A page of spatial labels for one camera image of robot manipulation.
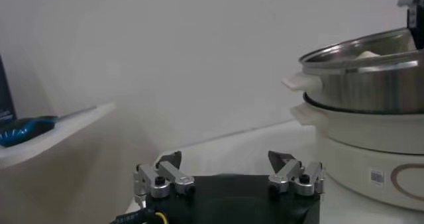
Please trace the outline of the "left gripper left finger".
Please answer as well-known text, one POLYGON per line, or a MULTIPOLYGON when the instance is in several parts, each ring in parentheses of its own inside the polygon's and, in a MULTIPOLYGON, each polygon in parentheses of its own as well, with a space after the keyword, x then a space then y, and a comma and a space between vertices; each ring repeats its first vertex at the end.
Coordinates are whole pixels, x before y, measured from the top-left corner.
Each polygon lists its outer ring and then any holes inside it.
POLYGON ((133 173, 134 194, 163 199, 174 190, 176 194, 191 196, 195 192, 195 178, 180 171, 182 152, 164 155, 155 165, 138 164, 133 173))

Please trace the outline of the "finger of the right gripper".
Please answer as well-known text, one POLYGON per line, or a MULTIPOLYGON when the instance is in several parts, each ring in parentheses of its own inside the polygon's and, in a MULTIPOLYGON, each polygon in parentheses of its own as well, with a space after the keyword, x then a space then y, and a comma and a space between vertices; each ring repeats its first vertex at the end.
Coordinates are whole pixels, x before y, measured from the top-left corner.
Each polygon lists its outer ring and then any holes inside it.
POLYGON ((407 28, 416 49, 423 49, 423 0, 397 0, 398 7, 407 8, 407 28))

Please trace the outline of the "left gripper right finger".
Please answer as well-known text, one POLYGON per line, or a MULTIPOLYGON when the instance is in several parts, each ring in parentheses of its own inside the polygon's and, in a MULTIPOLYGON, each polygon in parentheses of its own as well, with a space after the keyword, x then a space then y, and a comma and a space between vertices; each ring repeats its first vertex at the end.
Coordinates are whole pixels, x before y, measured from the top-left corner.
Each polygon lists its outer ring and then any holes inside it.
POLYGON ((268 177, 271 196, 277 197, 293 191, 303 197, 324 193, 324 167, 321 162, 304 165, 291 154, 269 151, 268 159, 274 173, 268 177))

